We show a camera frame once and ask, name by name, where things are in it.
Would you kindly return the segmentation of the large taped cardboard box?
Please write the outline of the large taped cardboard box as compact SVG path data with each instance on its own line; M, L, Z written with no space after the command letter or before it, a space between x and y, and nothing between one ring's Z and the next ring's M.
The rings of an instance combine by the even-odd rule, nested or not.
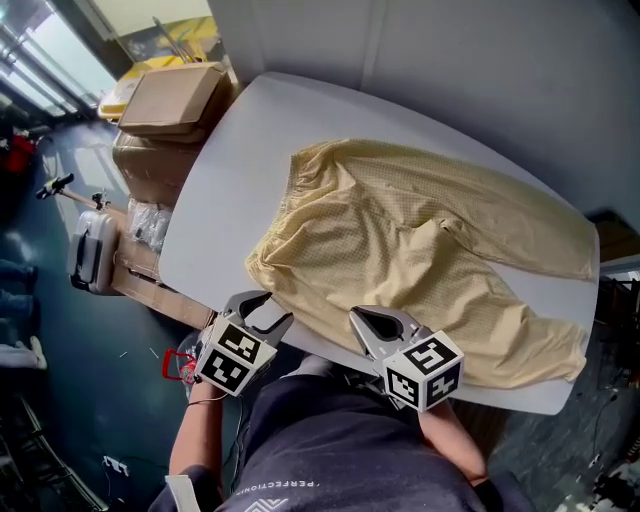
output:
M157 141L120 131L112 159L133 199L173 208L202 147L202 142Z

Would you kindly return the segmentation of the small brown cardboard box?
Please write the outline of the small brown cardboard box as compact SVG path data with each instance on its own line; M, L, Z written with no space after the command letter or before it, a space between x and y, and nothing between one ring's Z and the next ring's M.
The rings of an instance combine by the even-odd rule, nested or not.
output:
M136 86L118 127L136 137L199 141L219 119L230 92L229 75L217 63L150 70Z

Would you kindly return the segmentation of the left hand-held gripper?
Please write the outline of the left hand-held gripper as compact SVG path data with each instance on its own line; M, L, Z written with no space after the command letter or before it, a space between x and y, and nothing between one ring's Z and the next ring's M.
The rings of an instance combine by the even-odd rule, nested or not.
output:
M245 320L271 295L264 290L249 290L229 298L223 313L198 337L195 381L206 381L238 397L267 368L277 354L276 346L292 326L294 314L284 314L266 329L247 326Z

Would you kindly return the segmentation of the yellow cloth trousers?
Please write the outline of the yellow cloth trousers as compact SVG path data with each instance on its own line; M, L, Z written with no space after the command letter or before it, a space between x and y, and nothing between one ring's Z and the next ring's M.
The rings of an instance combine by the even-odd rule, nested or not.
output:
M348 314L404 311L463 351L466 381L511 389L574 380L584 330L537 314L496 272L593 281L595 229L503 173L402 145L325 141L290 160L248 274L320 336L357 350Z

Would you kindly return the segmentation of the silver hard-shell suitcase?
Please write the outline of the silver hard-shell suitcase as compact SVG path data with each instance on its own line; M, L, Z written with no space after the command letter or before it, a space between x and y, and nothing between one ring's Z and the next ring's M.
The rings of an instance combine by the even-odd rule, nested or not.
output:
M83 212L69 245L66 272L71 285L102 296L117 296L112 286L114 256L119 241L116 218L107 212Z

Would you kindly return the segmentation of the open brown cardboard box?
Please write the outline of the open brown cardboard box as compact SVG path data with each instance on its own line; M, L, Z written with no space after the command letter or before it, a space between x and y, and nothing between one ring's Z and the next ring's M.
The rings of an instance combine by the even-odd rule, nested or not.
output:
M601 263L640 254L640 234L617 213L601 212L593 222L599 236Z

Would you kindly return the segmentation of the cluttered equipment workbench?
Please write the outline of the cluttered equipment workbench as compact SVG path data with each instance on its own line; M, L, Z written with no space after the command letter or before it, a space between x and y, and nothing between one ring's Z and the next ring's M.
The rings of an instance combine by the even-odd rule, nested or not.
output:
M619 350L640 350L640 279L602 277L595 320L605 327L602 343Z

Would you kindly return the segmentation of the white electronics pile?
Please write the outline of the white electronics pile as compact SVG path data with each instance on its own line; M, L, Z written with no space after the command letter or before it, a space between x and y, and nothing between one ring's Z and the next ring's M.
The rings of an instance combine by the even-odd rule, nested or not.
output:
M596 479L591 512L640 512L640 452Z

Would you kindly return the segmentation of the clear plastic wrapped packages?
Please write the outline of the clear plastic wrapped packages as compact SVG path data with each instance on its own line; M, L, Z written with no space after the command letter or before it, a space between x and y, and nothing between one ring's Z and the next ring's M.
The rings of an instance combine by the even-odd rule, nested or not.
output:
M160 253L172 217L172 210L155 203L129 199L126 232L136 242Z

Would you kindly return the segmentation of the person's right forearm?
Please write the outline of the person's right forearm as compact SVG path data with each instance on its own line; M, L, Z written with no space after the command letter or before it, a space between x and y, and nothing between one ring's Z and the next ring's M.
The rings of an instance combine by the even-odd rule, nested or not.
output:
M486 460L448 401L417 414L425 441L473 485L488 479Z

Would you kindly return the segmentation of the flat brown cardboard sheet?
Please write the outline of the flat brown cardboard sheet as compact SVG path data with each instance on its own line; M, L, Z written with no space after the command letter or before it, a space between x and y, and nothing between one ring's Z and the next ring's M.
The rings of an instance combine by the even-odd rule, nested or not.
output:
M165 284L159 274L159 257L146 244L122 235L114 255L112 288L173 320L204 329L216 313Z

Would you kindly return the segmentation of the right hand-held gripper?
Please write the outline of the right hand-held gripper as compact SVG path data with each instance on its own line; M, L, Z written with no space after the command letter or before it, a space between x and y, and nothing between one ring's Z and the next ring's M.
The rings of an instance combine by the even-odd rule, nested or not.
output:
M353 307L349 322L397 406L425 412L458 389L464 354L444 332L417 325L403 311L374 305Z

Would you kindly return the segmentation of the person's dark navy shirt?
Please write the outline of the person's dark navy shirt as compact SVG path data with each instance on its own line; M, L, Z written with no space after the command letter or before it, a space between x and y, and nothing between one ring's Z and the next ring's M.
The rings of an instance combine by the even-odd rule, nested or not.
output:
M511 474L473 486L424 439L418 417L307 356L258 394L239 486L201 466L168 475L148 512L533 512Z

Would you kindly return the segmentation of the wooden pole black grip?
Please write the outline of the wooden pole black grip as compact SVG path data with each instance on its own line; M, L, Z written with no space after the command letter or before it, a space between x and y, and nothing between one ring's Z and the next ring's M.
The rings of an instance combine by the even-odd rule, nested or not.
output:
M108 196L105 188L102 188L101 190L94 192L90 198L84 197L71 190L68 190L67 186L70 185L74 181L74 179L75 179L75 176L73 173L56 177L46 182L36 192L36 198L38 200L45 200L49 197L61 195L73 201L76 201L78 203L81 203L89 208L92 208L96 211L110 212L114 215L119 215L119 216L126 215L126 212L124 210L112 204L110 197Z

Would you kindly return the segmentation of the person's left forearm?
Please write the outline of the person's left forearm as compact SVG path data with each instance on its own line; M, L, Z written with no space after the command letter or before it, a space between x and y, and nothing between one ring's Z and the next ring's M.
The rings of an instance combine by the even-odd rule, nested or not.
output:
M169 474L184 474L201 466L221 483L222 419L225 394L202 381L193 385L169 460Z

